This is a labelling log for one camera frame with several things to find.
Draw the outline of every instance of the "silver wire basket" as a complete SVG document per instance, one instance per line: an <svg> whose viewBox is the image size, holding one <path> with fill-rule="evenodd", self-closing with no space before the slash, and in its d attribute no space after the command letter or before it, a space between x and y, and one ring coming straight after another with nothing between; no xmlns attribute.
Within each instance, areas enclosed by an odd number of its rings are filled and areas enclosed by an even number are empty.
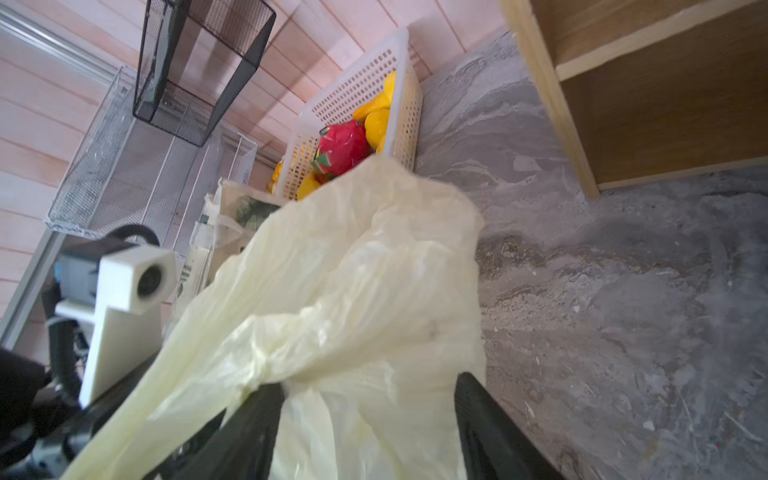
<svg viewBox="0 0 768 480"><path fill-rule="evenodd" d="M219 178L247 183L257 145L218 127L196 147L131 112L136 72L123 67L101 103L45 219L89 239L141 223L183 256Z"/></svg>

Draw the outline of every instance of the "perforated basket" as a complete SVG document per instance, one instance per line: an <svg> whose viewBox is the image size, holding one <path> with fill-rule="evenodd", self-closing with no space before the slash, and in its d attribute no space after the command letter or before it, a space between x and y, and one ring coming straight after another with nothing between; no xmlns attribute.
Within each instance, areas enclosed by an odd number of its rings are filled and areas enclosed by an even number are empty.
<svg viewBox="0 0 768 480"><path fill-rule="evenodd" d="M384 154L413 170L416 137L424 96L408 55L408 30L398 29L347 68L339 78L306 104L291 134L276 194L296 199L301 180L312 171L320 130L352 120L352 113L384 90L384 79L397 70L387 124Z"/></svg>

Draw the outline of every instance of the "wire rack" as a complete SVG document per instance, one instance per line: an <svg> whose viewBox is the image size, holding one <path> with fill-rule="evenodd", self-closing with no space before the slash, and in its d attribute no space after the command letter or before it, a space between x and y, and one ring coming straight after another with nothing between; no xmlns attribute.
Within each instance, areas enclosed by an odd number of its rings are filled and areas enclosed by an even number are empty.
<svg viewBox="0 0 768 480"><path fill-rule="evenodd" d="M203 146L256 73L275 18L274 10L261 0L147 0L134 116ZM188 19L240 57L214 104L180 86L190 54L184 44L189 38L182 39ZM222 52L218 55L227 57Z"/></svg>
<svg viewBox="0 0 768 480"><path fill-rule="evenodd" d="M123 67L88 128L46 218L90 239L142 223L180 256L220 177L247 183L257 145L217 128L197 147L131 115L136 72Z"/></svg>

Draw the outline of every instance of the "concrete floor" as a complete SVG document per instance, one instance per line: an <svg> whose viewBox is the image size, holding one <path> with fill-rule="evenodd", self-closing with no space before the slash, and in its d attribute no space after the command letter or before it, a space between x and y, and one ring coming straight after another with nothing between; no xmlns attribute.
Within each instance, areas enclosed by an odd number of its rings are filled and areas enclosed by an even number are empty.
<svg viewBox="0 0 768 480"><path fill-rule="evenodd" d="M423 88L416 171L487 221L512 419L567 478L768 478L768 169L587 202L511 35Z"/></svg>

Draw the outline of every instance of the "shelf board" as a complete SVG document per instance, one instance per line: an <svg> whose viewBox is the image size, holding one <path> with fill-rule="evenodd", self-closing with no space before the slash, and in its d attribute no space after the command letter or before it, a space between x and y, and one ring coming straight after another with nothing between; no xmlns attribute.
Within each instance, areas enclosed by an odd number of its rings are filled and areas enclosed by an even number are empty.
<svg viewBox="0 0 768 480"><path fill-rule="evenodd" d="M616 180L613 182L604 182L598 184L600 191L610 190L612 188L629 187L630 185L646 184L649 182L658 182L662 180L673 180L675 178L690 177L691 175L712 174L723 170L738 170L740 168L763 167L768 165L768 157L749 158L747 160L738 160L726 162L724 164L704 165L703 167L687 168L667 172L665 174L648 175L647 177L628 178L626 180Z"/></svg>
<svg viewBox="0 0 768 480"><path fill-rule="evenodd" d="M554 72L548 46L533 11L534 6L529 0L499 0L499 4L510 30L515 33L520 52L525 57L531 78L541 96L541 103L571 161L584 195L587 198L597 197L600 191L594 182L561 83Z"/></svg>
<svg viewBox="0 0 768 480"><path fill-rule="evenodd" d="M534 0L561 81L759 0Z"/></svg>
<svg viewBox="0 0 768 480"><path fill-rule="evenodd" d="M768 155L765 25L758 2L563 82L597 184Z"/></svg>

